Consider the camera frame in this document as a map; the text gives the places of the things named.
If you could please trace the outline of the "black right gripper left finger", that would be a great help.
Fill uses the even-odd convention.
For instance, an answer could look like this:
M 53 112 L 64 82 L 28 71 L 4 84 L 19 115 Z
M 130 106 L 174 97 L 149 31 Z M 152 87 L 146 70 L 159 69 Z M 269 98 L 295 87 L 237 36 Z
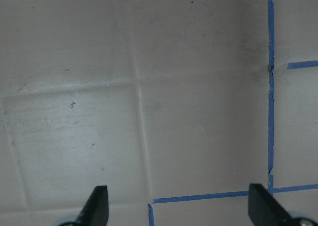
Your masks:
M 109 200 L 107 185 L 96 186 L 90 197 L 73 221 L 60 226 L 106 226 L 109 220 Z

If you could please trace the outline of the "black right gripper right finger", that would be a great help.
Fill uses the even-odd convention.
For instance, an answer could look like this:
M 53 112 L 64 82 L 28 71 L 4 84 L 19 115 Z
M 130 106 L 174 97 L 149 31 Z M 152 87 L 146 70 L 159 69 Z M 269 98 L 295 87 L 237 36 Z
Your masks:
M 254 226 L 316 226 L 306 217 L 291 216 L 262 184 L 251 183 L 248 192 L 248 216 Z

